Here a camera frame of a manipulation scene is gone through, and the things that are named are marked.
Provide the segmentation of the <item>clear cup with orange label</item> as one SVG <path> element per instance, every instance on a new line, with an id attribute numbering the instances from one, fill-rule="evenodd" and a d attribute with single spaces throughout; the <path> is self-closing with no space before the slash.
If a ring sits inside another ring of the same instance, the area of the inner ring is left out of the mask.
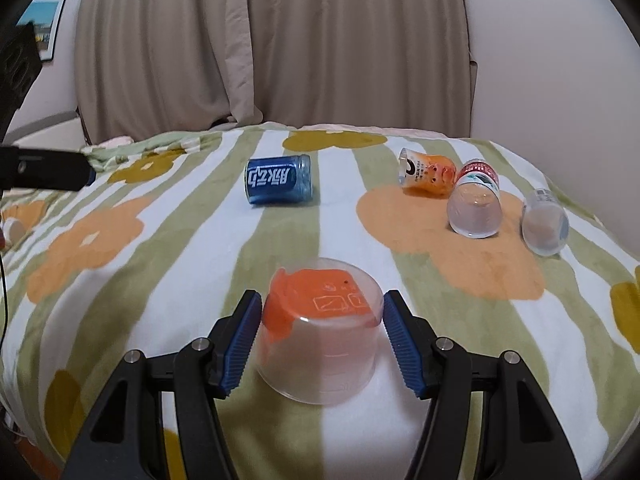
<path id="1" fill-rule="evenodd" d="M 274 272 L 262 307 L 255 366 L 286 398 L 342 403 L 373 375 L 383 293 L 367 272 L 315 258 Z"/>

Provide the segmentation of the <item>clear cup blue label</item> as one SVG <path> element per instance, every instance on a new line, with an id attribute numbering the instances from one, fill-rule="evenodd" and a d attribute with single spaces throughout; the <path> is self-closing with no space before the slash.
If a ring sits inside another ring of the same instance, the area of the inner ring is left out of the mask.
<path id="1" fill-rule="evenodd" d="M 541 257 L 558 254 L 566 245 L 570 222 L 556 196 L 545 188 L 525 195 L 521 234 L 529 250 Z"/>

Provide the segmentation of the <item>small white cup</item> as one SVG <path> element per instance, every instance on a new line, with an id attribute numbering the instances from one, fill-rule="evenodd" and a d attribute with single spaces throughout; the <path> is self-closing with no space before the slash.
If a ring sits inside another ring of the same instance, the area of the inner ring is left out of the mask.
<path id="1" fill-rule="evenodd" d="M 10 217 L 3 221 L 2 232 L 6 246 L 13 247 L 25 237 L 27 230 L 20 219 Z"/>

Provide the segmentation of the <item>blue labelled plastic cup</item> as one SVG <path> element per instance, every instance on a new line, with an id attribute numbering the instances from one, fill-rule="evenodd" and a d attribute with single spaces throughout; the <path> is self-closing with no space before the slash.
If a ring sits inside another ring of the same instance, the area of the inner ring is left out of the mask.
<path id="1" fill-rule="evenodd" d="M 307 154 L 252 158 L 244 171 L 245 195 L 252 205 L 312 201 L 311 158 Z"/>

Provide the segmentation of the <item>green striped floral blanket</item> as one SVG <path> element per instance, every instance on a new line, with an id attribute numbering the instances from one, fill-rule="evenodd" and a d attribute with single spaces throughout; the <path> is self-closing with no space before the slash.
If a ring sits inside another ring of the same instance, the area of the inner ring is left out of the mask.
<path id="1" fill-rule="evenodd" d="M 562 197 L 561 251 L 521 237 L 552 181 L 490 141 L 292 130 L 165 133 L 88 148 L 78 192 L 12 192 L 1 259 L 1 401 L 49 460 L 66 460 L 130 349 L 180 350 L 242 293 L 300 290 L 252 362 L 319 322 L 362 321 L 367 281 L 396 289 L 469 352 L 524 359 L 594 477 L 639 423 L 639 261 Z"/>

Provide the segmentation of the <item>beige curtain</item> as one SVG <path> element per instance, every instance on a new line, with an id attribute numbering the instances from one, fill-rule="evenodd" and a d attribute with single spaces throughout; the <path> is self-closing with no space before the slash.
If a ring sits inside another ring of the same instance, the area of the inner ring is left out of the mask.
<path id="1" fill-rule="evenodd" d="M 81 0 L 91 141 L 280 122 L 471 132 L 464 0 Z"/>

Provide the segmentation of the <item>framed picture on wall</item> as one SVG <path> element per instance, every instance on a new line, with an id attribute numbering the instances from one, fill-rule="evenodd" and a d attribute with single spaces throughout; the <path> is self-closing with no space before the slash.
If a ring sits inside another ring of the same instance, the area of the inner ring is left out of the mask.
<path id="1" fill-rule="evenodd" d="M 42 62 L 52 62 L 58 25 L 66 0 L 32 0 L 18 20 L 17 24 L 32 23 L 35 29 L 36 43 Z"/>

